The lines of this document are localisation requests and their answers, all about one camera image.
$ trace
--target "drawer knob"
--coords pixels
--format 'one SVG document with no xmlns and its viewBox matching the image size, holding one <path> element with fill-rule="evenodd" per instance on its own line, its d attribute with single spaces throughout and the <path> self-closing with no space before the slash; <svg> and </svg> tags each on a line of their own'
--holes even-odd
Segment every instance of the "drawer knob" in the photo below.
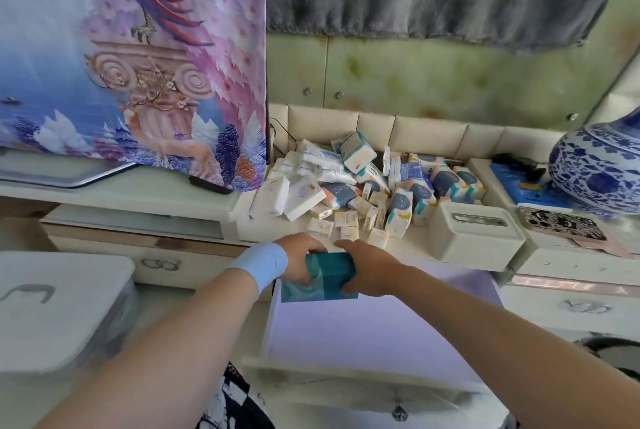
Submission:
<svg viewBox="0 0 640 429">
<path fill-rule="evenodd" d="M 590 314 L 605 314 L 613 310 L 611 306 L 604 303 L 581 303 L 565 301 L 564 306 L 571 312 L 588 312 Z"/>
<path fill-rule="evenodd" d="M 165 271 L 177 271 L 180 269 L 180 261 L 163 261 L 162 259 L 142 259 L 140 261 L 144 267 L 149 269 L 163 269 Z"/>
<path fill-rule="evenodd" d="M 406 410 L 398 404 L 394 411 L 391 413 L 391 416 L 394 418 L 396 422 L 405 422 L 409 418 L 409 414 L 407 414 Z"/>
</svg>

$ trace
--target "person's left hand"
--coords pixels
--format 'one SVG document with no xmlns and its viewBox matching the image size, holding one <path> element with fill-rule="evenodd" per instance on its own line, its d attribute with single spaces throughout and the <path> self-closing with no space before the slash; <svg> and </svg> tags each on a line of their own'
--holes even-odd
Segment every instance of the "person's left hand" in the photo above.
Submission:
<svg viewBox="0 0 640 429">
<path fill-rule="evenodd" d="M 303 286 L 311 285 L 311 275 L 307 270 L 305 256 L 311 252 L 326 252 L 326 247 L 318 239 L 314 239 L 308 233 L 287 235 L 273 243 L 278 244 L 287 253 L 289 264 L 281 279 L 299 282 Z"/>
</svg>

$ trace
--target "bird claw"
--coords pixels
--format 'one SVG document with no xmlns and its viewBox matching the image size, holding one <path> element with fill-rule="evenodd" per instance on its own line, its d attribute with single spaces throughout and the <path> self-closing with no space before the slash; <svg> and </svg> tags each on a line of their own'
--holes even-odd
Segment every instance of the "bird claw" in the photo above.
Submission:
<svg viewBox="0 0 640 429">
<path fill-rule="evenodd" d="M 131 28 L 131 36 L 137 38 L 140 43 L 143 39 L 146 40 L 147 45 L 151 45 L 151 38 L 155 33 L 156 28 L 153 25 L 140 25 Z"/>
</svg>

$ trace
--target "pink mirrored strip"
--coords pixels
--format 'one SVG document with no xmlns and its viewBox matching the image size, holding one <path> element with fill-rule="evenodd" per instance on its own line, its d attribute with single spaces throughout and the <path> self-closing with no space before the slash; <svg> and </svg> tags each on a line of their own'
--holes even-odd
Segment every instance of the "pink mirrored strip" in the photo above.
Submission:
<svg viewBox="0 0 640 429">
<path fill-rule="evenodd" d="M 608 284 L 606 282 L 584 282 L 572 279 L 556 279 L 555 277 L 515 275 L 507 284 L 528 286 L 529 288 L 640 298 L 640 286 L 625 286 L 624 284 Z"/>
</svg>

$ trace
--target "hand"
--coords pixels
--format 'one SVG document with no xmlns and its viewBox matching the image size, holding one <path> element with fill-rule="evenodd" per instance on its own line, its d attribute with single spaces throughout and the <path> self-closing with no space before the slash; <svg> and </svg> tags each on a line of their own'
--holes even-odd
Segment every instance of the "hand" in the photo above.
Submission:
<svg viewBox="0 0 640 429">
<path fill-rule="evenodd" d="M 311 285 L 311 275 L 307 269 L 305 256 L 311 252 L 326 252 L 326 247 L 318 239 L 314 239 L 308 233 L 287 235 L 274 241 L 287 253 L 289 264 L 280 279 L 299 282 L 303 286 Z"/>
<path fill-rule="evenodd" d="M 342 287 L 343 293 L 361 293 L 373 297 L 391 294 L 391 281 L 397 269 L 403 267 L 400 261 L 387 251 L 362 240 L 339 240 L 335 245 L 346 250 L 356 266 L 356 277 Z"/>
</svg>

